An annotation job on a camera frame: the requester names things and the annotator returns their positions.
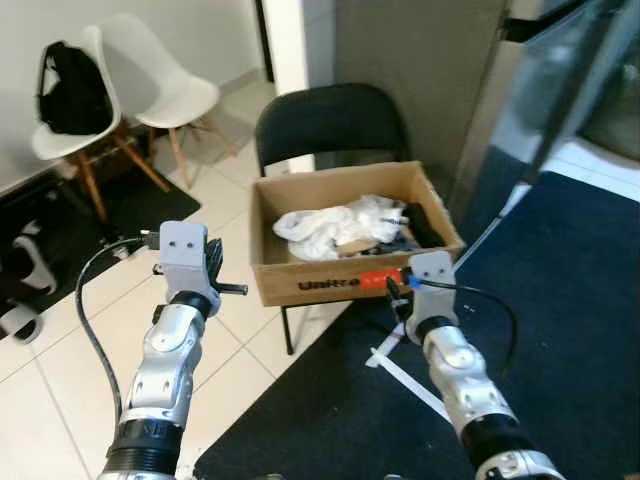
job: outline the black backpack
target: black backpack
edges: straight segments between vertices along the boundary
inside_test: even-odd
[[[48,70],[58,81],[44,93]],[[40,65],[40,120],[54,133],[90,135],[104,131],[112,119],[111,103],[100,71],[89,56],[64,42],[49,45]]]

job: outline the chair leg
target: chair leg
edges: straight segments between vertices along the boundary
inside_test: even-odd
[[[211,119],[207,115],[204,115],[202,117],[202,123],[204,123],[206,129],[213,133],[214,137],[218,139],[220,144],[227,151],[227,154],[231,155],[232,157],[238,156],[238,152],[236,151],[236,149],[224,138],[222,132],[215,124],[215,122],[211,121]]]
[[[83,151],[78,152],[77,154],[78,163],[80,164],[80,171],[82,172],[82,176],[84,181],[89,188],[89,194],[91,195],[91,199],[93,200],[93,204],[96,207],[96,211],[98,212],[98,217],[100,221],[104,224],[109,223],[109,218],[107,216],[107,210],[104,208],[104,203],[102,202],[102,197],[100,196],[100,190],[98,190],[98,184],[96,183],[96,179],[93,176],[93,171],[91,170],[91,165],[89,163],[89,157]]]
[[[82,200],[76,192],[74,192],[67,182],[61,178],[56,180],[56,189],[60,192],[60,194],[66,198],[69,203],[71,203],[82,215],[85,217],[93,217],[94,212],[87,202]]]
[[[171,140],[171,148],[173,148],[173,154],[176,157],[176,162],[178,162],[182,178],[184,178],[184,183],[187,185],[187,188],[190,189],[191,182],[189,181],[189,175],[187,175],[187,160],[184,158],[184,153],[180,148],[180,141],[178,140],[178,133],[175,128],[169,129],[169,139]]]
[[[153,167],[156,163],[156,146],[153,143],[156,139],[156,129],[149,127],[147,131],[147,145],[149,149],[149,164]]]
[[[191,136],[193,137],[193,139],[200,143],[200,141],[202,140],[202,138],[200,137],[200,133],[198,132],[198,128],[193,126],[192,124],[188,124],[187,128],[189,129],[189,132],[191,133]]]
[[[169,192],[169,186],[158,176],[156,172],[153,171],[153,169],[149,165],[147,165],[147,163],[140,157],[140,155],[138,155],[137,152],[133,148],[131,148],[131,146],[124,138],[122,138],[118,134],[114,134],[113,138],[118,146],[122,150],[124,150],[127,155],[129,155],[129,158],[133,160],[133,163],[140,167],[140,169],[147,174],[147,176],[153,181],[153,183],[155,183],[160,188],[160,190],[162,190],[164,193]]]
[[[287,355],[293,355],[293,344],[291,343],[291,331],[289,330],[289,317],[287,317],[287,307],[280,307],[282,316],[282,328],[284,329],[284,341],[287,345]]]

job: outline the robotic arm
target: robotic arm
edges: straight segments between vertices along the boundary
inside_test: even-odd
[[[217,313],[220,293],[247,293],[246,285],[217,282],[222,244],[208,242],[204,226],[165,222],[159,234],[144,237],[160,250],[154,273],[167,280],[168,304],[156,308],[145,335],[143,361],[99,480],[174,480],[206,321]],[[416,255],[410,265],[415,277],[455,283],[446,252]],[[387,285],[396,317],[422,347],[476,480],[565,480],[525,436],[482,355],[456,326],[455,291],[416,288],[411,308],[392,280]]]
[[[410,266],[413,278],[455,283],[446,252],[415,255]],[[387,279],[387,285],[397,320],[422,348],[429,376],[440,390],[456,434],[476,470],[476,480],[564,480],[525,435],[487,376],[482,354],[457,327],[455,290],[414,285],[411,311],[393,280]]]
[[[145,235],[160,249],[154,273],[167,280],[168,304],[156,308],[145,335],[142,364],[99,480],[174,479],[207,318],[217,313],[220,293],[247,293],[246,285],[217,282],[222,243],[207,242],[204,226],[171,221],[159,237]]]

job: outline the white strap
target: white strap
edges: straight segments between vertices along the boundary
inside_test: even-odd
[[[393,378],[398,380],[402,385],[407,387],[411,393],[430,406],[438,415],[451,423],[451,419],[444,408],[444,403],[429,390],[420,385],[411,375],[402,370],[398,365],[393,363],[388,357],[382,355],[375,348],[371,349],[371,354]]]
[[[402,337],[404,337],[404,327],[399,323],[393,329],[393,332],[391,332],[389,336],[385,338],[384,341],[380,344],[376,352],[386,358],[387,355],[389,355],[391,351],[396,347],[396,345],[400,343]],[[376,355],[371,355],[365,365],[367,367],[376,368],[378,366],[378,358],[376,357]]]

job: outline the black mat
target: black mat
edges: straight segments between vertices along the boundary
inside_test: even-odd
[[[22,299],[40,311],[73,290],[82,266],[102,248],[100,240],[105,235],[104,228],[91,210],[89,214],[83,214],[55,188],[55,183],[52,176],[44,176],[20,192],[0,200],[3,224],[0,251],[6,254],[13,239],[30,220],[37,220],[41,228],[35,239],[52,266],[59,285],[52,295],[29,295]],[[109,217],[120,234],[129,237],[141,228],[157,229],[165,220],[182,220],[200,208],[196,200],[168,180],[167,183],[171,190],[164,193],[144,173],[134,169],[100,185]],[[74,185],[67,186],[81,196]],[[86,199],[86,202],[91,208],[90,200]],[[116,262],[117,259],[112,257],[96,263],[92,276]]]
[[[638,203],[545,174],[457,274],[522,316],[517,361],[500,388],[568,479],[640,470],[638,234]],[[463,295],[457,311],[498,378],[502,312]],[[391,326],[384,302],[349,307],[200,457],[198,478],[473,478],[451,428],[364,366],[384,337],[372,322]],[[430,385],[417,347],[402,344],[391,358]]]

